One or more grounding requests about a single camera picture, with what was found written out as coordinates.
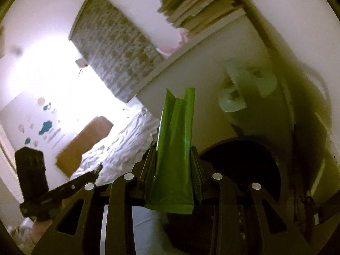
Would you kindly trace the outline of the green wrapper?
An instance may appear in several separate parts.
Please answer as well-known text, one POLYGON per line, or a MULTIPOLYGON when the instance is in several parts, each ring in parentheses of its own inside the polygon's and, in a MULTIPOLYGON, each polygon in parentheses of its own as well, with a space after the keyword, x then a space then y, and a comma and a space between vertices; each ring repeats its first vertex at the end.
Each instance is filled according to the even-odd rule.
POLYGON ((194 209, 190 149, 195 89, 183 98, 167 90, 156 146, 156 172, 146 207, 170 214, 189 215, 194 209))

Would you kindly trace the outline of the black trash bin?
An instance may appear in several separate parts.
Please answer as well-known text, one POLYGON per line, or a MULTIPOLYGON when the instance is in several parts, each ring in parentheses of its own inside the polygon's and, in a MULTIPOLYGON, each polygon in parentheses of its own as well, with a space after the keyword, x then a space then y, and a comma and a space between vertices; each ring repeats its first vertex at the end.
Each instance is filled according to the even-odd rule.
POLYGON ((267 141, 236 137, 193 155, 201 189, 192 214, 167 214, 171 245, 184 254, 263 254, 269 237, 263 225, 278 228, 269 200, 281 197, 281 174, 267 141))

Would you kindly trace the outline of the wooden headboard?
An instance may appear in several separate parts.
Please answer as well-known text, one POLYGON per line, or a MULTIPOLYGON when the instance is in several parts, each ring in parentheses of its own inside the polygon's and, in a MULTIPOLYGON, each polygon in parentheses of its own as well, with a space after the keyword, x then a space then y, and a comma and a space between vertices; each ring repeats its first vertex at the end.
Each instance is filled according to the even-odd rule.
POLYGON ((82 155, 107 137, 112 128, 113 123, 104 116, 95 117, 59 152, 55 165, 70 178, 80 166, 82 155))

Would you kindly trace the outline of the white ruffled duvet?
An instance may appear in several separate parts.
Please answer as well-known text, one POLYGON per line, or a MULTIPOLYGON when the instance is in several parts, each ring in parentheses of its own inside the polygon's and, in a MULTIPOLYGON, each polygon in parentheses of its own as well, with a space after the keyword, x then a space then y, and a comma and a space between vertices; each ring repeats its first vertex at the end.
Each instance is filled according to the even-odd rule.
POLYGON ((131 172, 134 165, 156 143, 159 125, 160 121, 142 106, 120 132, 113 128, 107 137, 85 152, 79 167, 70 178, 76 179, 102 165, 96 180, 96 185, 100 186, 131 172))

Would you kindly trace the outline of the round blue table cloth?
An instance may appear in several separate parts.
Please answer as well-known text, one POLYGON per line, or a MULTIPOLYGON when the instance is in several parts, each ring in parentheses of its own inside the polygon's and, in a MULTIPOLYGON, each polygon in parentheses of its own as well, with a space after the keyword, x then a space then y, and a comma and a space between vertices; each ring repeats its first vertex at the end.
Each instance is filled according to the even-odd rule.
POLYGON ((132 207, 136 254, 184 254, 170 243, 164 230, 166 215, 144 207, 132 207))

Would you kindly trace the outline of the green tower fan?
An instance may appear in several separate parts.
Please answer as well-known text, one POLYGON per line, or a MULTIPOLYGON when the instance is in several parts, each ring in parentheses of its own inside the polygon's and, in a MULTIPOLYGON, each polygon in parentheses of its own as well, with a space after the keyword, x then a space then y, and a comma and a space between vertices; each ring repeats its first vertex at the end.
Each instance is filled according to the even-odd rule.
POLYGON ((291 145, 285 95, 271 66, 227 61, 218 104, 243 134, 265 137, 283 149, 291 145))

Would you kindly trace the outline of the white bedside cabinet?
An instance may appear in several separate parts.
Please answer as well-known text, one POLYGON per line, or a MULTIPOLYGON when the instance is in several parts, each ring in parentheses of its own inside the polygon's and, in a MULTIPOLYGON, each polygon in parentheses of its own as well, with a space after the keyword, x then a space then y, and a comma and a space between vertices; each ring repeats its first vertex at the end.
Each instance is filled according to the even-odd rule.
POLYGON ((269 62, 267 49, 243 9, 222 18, 175 51, 132 94, 159 118, 167 90, 183 97, 186 88, 195 88, 192 144, 203 151, 236 136, 218 105, 218 89, 229 59, 247 66, 269 62))

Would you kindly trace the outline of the stack of books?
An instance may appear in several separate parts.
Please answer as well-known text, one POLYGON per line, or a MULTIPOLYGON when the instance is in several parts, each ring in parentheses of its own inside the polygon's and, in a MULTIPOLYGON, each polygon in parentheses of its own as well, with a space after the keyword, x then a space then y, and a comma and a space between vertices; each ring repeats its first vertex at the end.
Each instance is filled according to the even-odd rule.
POLYGON ((244 9, 241 0, 160 0, 158 12, 176 29, 192 38, 233 12, 244 9))

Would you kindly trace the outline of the blue cloud wall stickers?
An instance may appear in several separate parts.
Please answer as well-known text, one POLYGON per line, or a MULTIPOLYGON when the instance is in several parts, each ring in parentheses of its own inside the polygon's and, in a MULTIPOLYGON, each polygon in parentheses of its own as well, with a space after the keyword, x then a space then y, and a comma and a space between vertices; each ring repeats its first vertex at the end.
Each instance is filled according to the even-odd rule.
POLYGON ((33 108, 19 122, 18 131, 24 137, 24 145, 38 148, 39 144, 49 144, 61 131, 60 120, 56 117, 52 102, 44 97, 33 100, 33 108))

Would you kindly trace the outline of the white wall socket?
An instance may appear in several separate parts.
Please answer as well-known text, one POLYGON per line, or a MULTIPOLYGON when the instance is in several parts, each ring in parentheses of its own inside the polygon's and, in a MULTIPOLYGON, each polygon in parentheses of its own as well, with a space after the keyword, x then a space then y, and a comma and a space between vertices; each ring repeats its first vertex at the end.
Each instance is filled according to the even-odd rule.
POLYGON ((311 195, 316 204, 323 204, 339 191, 339 145, 321 116, 315 112, 325 140, 322 140, 321 162, 313 179, 311 195))

